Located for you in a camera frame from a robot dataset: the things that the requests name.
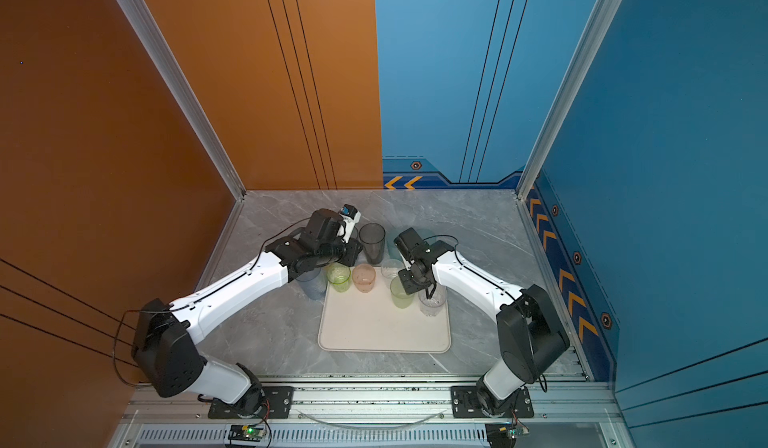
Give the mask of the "clear small glass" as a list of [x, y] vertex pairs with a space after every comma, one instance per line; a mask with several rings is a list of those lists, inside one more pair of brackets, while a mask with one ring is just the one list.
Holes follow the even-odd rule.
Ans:
[[387, 259], [381, 264], [381, 274], [387, 280], [393, 280], [398, 276], [400, 270], [404, 268], [403, 263], [397, 259]]

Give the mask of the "green small glass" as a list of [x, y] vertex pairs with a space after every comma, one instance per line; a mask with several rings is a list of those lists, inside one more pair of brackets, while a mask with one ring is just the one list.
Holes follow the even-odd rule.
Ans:
[[340, 263], [333, 263], [325, 268], [327, 282], [338, 293], [349, 290], [351, 284], [351, 269]]

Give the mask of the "light blue plastic cup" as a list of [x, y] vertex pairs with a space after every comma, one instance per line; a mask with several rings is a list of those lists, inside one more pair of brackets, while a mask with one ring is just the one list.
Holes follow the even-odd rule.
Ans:
[[322, 268], [316, 268], [296, 278], [304, 294], [314, 301], [323, 301], [327, 291], [327, 279]]

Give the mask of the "light green tall cup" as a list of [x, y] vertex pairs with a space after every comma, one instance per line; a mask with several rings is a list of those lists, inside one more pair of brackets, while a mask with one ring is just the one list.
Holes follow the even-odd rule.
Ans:
[[393, 304], [399, 309], [407, 309], [413, 302], [414, 296], [408, 294], [398, 276], [391, 280], [390, 294]]

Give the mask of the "clear faceted glass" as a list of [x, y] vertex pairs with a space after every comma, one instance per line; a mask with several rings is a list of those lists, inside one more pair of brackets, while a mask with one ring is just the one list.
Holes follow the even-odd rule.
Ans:
[[446, 304], [447, 289], [443, 285], [437, 285], [432, 291], [422, 290], [418, 294], [418, 300], [421, 313], [427, 317], [435, 317]]

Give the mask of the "dark grey tall cup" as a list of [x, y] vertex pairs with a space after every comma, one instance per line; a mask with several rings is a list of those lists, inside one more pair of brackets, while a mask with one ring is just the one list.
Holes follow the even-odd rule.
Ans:
[[385, 228], [378, 223], [367, 223], [359, 229], [358, 239], [367, 262], [379, 266], [384, 258]]

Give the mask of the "pink small glass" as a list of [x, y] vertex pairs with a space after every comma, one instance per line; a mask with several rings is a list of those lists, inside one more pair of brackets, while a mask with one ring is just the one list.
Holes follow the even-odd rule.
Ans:
[[376, 283], [376, 269], [369, 264], [357, 265], [352, 270], [352, 281], [356, 289], [361, 293], [369, 293]]

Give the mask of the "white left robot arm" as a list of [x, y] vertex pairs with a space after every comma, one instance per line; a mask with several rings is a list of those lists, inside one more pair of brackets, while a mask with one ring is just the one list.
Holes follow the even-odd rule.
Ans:
[[359, 211], [318, 209], [267, 239], [258, 255], [212, 285], [169, 304], [139, 309], [131, 356], [158, 396], [193, 393], [220, 402], [239, 417], [260, 415], [266, 396], [241, 363], [228, 364], [198, 346], [224, 321], [297, 277], [333, 263], [350, 267], [362, 251], [353, 230]]

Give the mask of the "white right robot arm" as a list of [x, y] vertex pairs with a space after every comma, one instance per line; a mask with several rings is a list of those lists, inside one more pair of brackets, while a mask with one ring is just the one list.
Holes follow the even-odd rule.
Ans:
[[511, 410], [522, 388], [544, 382], [544, 373], [570, 348], [570, 338], [547, 291], [505, 282], [468, 261], [455, 245], [429, 242], [409, 228], [394, 240], [405, 268], [398, 279], [406, 293], [431, 296], [452, 289], [496, 324], [500, 359], [477, 382], [481, 409], [491, 417]]

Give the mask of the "white rectangular tray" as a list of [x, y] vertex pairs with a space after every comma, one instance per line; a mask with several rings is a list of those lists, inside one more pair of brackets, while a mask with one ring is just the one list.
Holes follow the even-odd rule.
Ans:
[[339, 292], [329, 284], [318, 335], [328, 352], [442, 354], [451, 347], [448, 306], [434, 316], [409, 304], [396, 302], [390, 280], [376, 271], [373, 288], [362, 292], [351, 284]]

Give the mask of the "right green circuit board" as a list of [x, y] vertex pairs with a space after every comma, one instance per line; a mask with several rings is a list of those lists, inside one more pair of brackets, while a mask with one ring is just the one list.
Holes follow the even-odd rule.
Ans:
[[490, 448], [514, 448], [525, 436], [530, 434], [524, 424], [486, 424], [486, 439]]

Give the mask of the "green circuit board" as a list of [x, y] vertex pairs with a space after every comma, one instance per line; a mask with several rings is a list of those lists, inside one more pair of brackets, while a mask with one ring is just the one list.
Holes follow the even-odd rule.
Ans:
[[234, 447], [266, 447], [269, 444], [268, 429], [264, 425], [232, 424], [226, 443]]
[[530, 434], [524, 424], [486, 424], [486, 439], [490, 448], [514, 448], [525, 436]]

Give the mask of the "left green circuit board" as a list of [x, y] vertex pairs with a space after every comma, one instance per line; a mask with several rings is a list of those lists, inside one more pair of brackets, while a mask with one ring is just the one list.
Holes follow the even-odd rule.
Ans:
[[268, 429], [264, 425], [232, 424], [226, 443], [234, 447], [266, 447], [269, 444]]

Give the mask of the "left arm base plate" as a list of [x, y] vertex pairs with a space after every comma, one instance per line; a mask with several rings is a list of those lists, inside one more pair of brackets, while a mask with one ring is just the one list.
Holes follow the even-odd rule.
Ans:
[[250, 408], [238, 408], [214, 399], [209, 406], [209, 419], [287, 419], [294, 397], [294, 388], [289, 385], [266, 386], [262, 388], [259, 401]]

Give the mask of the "right aluminium corner post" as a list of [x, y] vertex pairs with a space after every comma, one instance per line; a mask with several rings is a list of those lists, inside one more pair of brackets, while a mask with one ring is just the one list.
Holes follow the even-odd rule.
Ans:
[[596, 0], [516, 188], [519, 201], [533, 188], [622, 1]]

